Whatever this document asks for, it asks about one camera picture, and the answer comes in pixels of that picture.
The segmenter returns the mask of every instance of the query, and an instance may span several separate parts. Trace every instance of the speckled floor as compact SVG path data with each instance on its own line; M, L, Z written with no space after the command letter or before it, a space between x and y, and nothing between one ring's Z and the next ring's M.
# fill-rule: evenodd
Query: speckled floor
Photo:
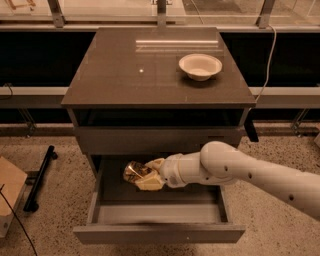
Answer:
M320 174L320 149L314 137L260 137L242 139L240 149L251 156ZM246 226L236 244L83 245L72 233L85 225L95 178L74 137L0 137L0 154L22 170L39 168L48 145L59 158L45 176L33 214L17 214L38 255L319 255L320 222L298 212L262 190L238 181L226 187L227 203L235 224ZM0 255L33 255L18 222L0 240Z

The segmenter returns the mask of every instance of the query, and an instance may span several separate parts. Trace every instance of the gray cabinet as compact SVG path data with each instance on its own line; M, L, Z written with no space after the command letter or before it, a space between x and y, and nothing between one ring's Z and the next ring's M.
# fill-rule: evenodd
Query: gray cabinet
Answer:
M222 72L190 80L179 60L209 54ZM199 151L213 140L238 146L255 106L215 28L104 28L94 37L62 105L97 177L84 243L236 242L223 187L140 192L122 180L131 160Z

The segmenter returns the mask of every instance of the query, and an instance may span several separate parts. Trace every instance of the cardboard box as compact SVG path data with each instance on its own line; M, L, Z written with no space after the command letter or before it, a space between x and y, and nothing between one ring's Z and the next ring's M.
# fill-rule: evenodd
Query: cardboard box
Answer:
M318 134L318 136L314 139L314 142L318 145L318 147L320 148L320 133Z
M17 166L0 156L0 188L11 207L16 210L25 189L27 174ZM0 238L6 236L14 215L6 201L0 195Z

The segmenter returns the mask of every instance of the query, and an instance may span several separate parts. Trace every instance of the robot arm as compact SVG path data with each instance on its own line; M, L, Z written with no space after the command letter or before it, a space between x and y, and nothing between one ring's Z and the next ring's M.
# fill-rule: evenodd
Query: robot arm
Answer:
M244 180L320 220L319 175L257 160L222 142L210 142L198 153L168 157L160 176L172 188Z

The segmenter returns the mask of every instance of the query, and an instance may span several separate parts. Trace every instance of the drawer front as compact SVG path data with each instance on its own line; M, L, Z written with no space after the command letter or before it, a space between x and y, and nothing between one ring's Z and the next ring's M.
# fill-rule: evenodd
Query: drawer front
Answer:
M244 233L231 222L223 187L142 192L123 180L126 164L102 161L87 225L74 228L82 243L235 243Z
M74 228L83 244L108 243L236 243L244 233L239 225L106 225Z
M223 141L237 147L244 131L223 129L107 129L77 127L75 134L83 153L90 155L189 153L209 141Z

